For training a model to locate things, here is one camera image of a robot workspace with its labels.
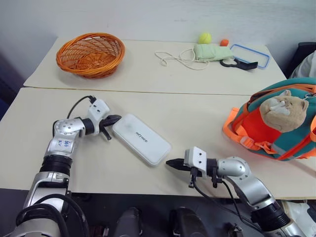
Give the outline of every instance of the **white table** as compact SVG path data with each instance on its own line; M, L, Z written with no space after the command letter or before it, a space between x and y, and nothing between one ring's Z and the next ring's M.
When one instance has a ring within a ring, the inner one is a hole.
M169 141L172 151L165 161L182 158L185 149L192 146L207 151L209 158L235 155L249 163L276 198L316 198L316 159L282 162L263 158L222 134L230 109L249 96L35 88L22 88L0 122L0 188L30 188L51 139L52 123L64 119L74 102L89 94L105 100L113 114L134 113ZM87 101L80 103L73 116L84 117L88 105ZM70 190L198 196L188 188L189 173L164 162L149 167L116 138L108 142L102 135L84 137L72 165ZM228 197L222 185L213 189L209 180L201 179L198 185L210 195Z
M275 60L266 69L244 71L225 68L219 62L210 62L202 71L194 71L179 62L160 64L155 51L178 55L193 43L124 40L126 54L117 71L104 79L85 79L59 69L56 52L70 39L58 38L25 86L42 88L91 89L107 91L232 94L252 95L271 84L286 79ZM270 55L265 46L250 47Z

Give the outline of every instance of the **orange ball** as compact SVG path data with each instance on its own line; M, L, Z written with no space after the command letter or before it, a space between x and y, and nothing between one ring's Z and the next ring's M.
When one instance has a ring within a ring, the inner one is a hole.
M229 43L228 39L223 39L223 40L221 41L220 46L227 46L228 43Z

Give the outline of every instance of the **light green cloth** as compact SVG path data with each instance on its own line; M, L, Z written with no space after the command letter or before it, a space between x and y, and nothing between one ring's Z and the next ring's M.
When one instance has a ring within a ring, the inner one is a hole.
M227 46L216 46L212 44L194 45L196 60L216 61L233 57L233 53Z

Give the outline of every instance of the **white power bank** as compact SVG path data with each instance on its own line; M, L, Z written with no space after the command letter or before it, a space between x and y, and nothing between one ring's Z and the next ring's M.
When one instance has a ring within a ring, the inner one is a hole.
M152 166L158 165L171 150L167 141L132 114L116 122L113 131L116 137Z

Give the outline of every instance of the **yellow tennis ball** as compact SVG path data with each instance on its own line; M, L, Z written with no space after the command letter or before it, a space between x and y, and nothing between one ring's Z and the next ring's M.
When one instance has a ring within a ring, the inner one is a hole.
M210 33L202 33L198 38L198 43L211 43L212 36Z

